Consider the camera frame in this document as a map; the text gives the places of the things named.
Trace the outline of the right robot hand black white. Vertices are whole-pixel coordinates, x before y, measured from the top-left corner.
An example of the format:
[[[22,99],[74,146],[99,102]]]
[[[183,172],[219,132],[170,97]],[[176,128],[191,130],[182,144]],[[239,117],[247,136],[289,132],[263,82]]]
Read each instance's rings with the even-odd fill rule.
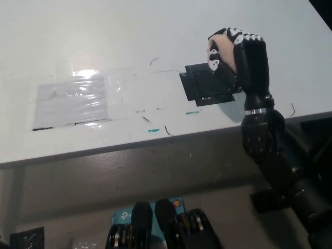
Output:
[[[240,29],[225,27],[208,37],[208,65],[228,91],[245,93],[244,109],[273,109],[269,91],[269,65],[264,39]]]

